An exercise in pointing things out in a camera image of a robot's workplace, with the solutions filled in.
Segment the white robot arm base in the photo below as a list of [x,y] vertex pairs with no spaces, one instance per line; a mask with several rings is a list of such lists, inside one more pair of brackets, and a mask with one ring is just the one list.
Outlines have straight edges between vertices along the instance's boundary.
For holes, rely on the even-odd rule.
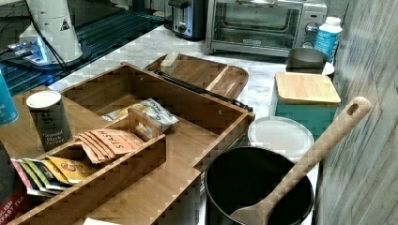
[[8,45],[16,56],[38,67],[67,67],[91,51],[79,42],[68,0],[24,0],[31,18],[19,41]]

